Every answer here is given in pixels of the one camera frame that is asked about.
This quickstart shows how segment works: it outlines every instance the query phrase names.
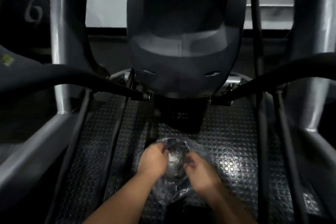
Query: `black baseboard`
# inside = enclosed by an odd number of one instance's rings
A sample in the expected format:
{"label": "black baseboard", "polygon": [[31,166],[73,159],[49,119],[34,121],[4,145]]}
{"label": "black baseboard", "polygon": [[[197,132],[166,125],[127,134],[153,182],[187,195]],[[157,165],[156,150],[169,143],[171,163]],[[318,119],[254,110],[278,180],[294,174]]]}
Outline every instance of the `black baseboard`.
{"label": "black baseboard", "polygon": [[[290,30],[278,30],[278,29],[263,29],[263,38],[288,38]],[[109,35],[109,36],[127,36],[126,28],[87,28],[88,35]],[[244,38],[252,38],[253,32],[251,29],[243,30]]]}

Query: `yellow sticker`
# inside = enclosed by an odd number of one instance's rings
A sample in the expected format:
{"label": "yellow sticker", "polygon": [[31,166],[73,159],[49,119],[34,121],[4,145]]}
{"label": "yellow sticker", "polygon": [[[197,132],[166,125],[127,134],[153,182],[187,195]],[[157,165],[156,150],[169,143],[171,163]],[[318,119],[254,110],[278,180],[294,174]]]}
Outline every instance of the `yellow sticker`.
{"label": "yellow sticker", "polygon": [[9,67],[14,62],[14,58],[12,58],[8,54],[2,54],[1,60],[2,60],[2,63],[7,67]]}

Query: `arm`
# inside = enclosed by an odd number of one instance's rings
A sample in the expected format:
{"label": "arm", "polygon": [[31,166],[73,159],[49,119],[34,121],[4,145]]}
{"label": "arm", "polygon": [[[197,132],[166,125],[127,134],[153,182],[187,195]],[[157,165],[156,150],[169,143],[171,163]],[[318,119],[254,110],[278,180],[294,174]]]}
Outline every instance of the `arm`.
{"label": "arm", "polygon": [[154,183],[164,174],[168,153],[163,144],[153,144],[142,154],[138,172],[117,193],[103,203],[84,224],[135,224]]}
{"label": "arm", "polygon": [[257,224],[246,210],[223,187],[215,170],[195,152],[187,157],[192,163],[185,164],[185,171],[192,188],[198,196],[206,200],[223,224]]}

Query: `hand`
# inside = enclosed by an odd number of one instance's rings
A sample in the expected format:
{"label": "hand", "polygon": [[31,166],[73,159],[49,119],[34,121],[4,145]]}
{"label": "hand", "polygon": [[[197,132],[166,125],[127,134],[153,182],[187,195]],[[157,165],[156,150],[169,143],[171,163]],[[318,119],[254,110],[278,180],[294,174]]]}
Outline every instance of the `hand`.
{"label": "hand", "polygon": [[167,162],[168,151],[163,151],[163,143],[152,144],[141,156],[138,174],[145,174],[156,182],[165,173]]}
{"label": "hand", "polygon": [[196,194],[205,199],[210,205],[214,197],[223,188],[220,178],[212,166],[195,152],[186,154],[192,160],[184,164],[185,172]]}

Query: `plastic wrap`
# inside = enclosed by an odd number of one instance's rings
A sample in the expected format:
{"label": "plastic wrap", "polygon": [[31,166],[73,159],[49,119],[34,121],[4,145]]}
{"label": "plastic wrap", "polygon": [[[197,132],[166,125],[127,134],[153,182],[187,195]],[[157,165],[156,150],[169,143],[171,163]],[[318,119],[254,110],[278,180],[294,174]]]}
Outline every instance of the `plastic wrap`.
{"label": "plastic wrap", "polygon": [[184,156],[194,151],[207,162],[211,162],[211,154],[203,146],[187,137],[163,138],[156,143],[162,142],[169,151],[169,159],[165,174],[154,184],[153,194],[162,205],[173,203],[191,192],[191,183],[183,168]]}

